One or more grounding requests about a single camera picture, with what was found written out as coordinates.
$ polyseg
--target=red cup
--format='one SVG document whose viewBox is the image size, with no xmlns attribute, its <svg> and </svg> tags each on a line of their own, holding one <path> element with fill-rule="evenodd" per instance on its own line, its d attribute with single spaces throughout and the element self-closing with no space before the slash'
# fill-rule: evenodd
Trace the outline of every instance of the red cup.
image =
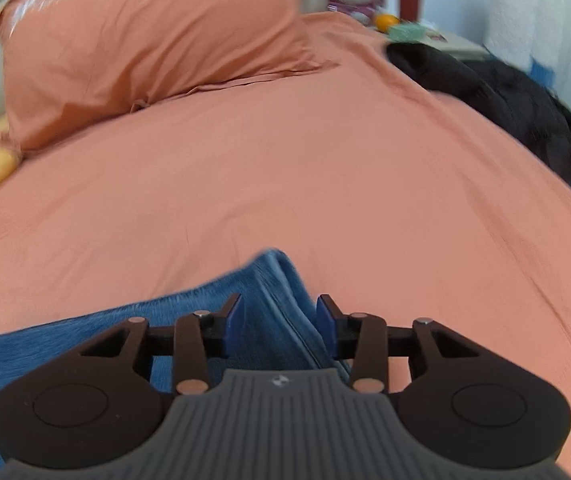
<svg viewBox="0 0 571 480">
<path fill-rule="evenodd" d="M 421 0 L 399 0 L 399 19 L 402 22 L 418 22 Z"/>
</svg>

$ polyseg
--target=blue object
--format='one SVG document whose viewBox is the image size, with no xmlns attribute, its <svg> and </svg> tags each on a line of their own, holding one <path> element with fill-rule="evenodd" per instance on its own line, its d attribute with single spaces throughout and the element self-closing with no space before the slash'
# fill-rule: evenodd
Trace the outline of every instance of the blue object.
<svg viewBox="0 0 571 480">
<path fill-rule="evenodd" d="M 332 317 L 328 307 L 323 303 L 323 299 L 319 296 L 317 300 L 317 321 L 315 323 L 317 330 L 323 338 L 328 353 L 334 357 L 337 355 L 337 322 Z"/>
<path fill-rule="evenodd" d="M 151 326 L 170 325 L 195 310 L 217 310 L 233 292 L 242 294 L 244 306 L 237 305 L 230 317 L 232 333 L 237 323 L 242 323 L 238 315 L 243 313 L 244 330 L 241 338 L 228 341 L 234 348 L 229 359 L 208 362 L 214 383 L 220 382 L 225 368 L 337 367 L 347 379 L 347 369 L 332 361 L 314 328 L 315 305 L 296 269 L 285 254 L 270 250 L 246 267 L 192 290 L 0 335 L 0 389 L 123 319 L 143 316 Z M 170 380 L 171 357 L 155 358 L 150 382 L 169 392 Z"/>
<path fill-rule="evenodd" d="M 245 325 L 245 300 L 243 296 L 238 296 L 225 320 L 224 357 L 229 357 L 240 348 L 243 341 L 243 325 Z"/>
<path fill-rule="evenodd" d="M 543 66 L 536 59 L 532 60 L 532 68 L 530 69 L 530 78 L 535 80 L 541 86 L 552 88 L 554 86 L 554 78 L 556 72 L 552 68 Z"/>
</svg>

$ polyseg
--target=orange pillow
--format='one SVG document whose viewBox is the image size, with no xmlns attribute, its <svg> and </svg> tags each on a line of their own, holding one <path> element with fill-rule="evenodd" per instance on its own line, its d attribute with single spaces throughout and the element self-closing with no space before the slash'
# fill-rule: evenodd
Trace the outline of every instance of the orange pillow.
<svg viewBox="0 0 571 480">
<path fill-rule="evenodd" d="M 1 138 L 39 150 L 206 84 L 319 69 L 299 0 L 11 0 Z"/>
</svg>

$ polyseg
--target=logo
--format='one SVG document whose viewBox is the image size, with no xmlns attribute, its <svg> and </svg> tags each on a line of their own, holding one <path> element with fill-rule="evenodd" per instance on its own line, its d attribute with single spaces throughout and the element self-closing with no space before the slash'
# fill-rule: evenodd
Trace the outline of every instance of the logo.
<svg viewBox="0 0 571 480">
<path fill-rule="evenodd" d="M 277 375 L 276 377 L 272 377 L 270 381 L 274 386 L 277 388 L 284 388 L 288 384 L 290 384 L 290 379 L 284 375 Z"/>
</svg>

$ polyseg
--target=round circular pad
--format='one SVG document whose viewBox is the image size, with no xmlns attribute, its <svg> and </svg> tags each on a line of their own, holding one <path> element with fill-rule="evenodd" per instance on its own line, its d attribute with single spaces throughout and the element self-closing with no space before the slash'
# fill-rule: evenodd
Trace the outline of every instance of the round circular pad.
<svg viewBox="0 0 571 480">
<path fill-rule="evenodd" d="M 205 381 L 198 379 L 186 379 L 176 385 L 176 390 L 181 395 L 201 395 L 206 393 L 209 386 Z"/>
<path fill-rule="evenodd" d="M 503 428 L 518 422 L 527 405 L 518 393 L 500 384 L 473 384 L 454 394 L 454 412 L 482 428 Z"/>
<path fill-rule="evenodd" d="M 74 428 L 98 419 L 107 410 L 107 396 L 87 384 L 62 384 L 34 400 L 34 413 L 45 424 Z"/>
<path fill-rule="evenodd" d="M 385 384 L 378 379 L 364 378 L 357 379 L 352 384 L 352 388 L 360 394 L 380 394 L 385 388 Z"/>
</svg>

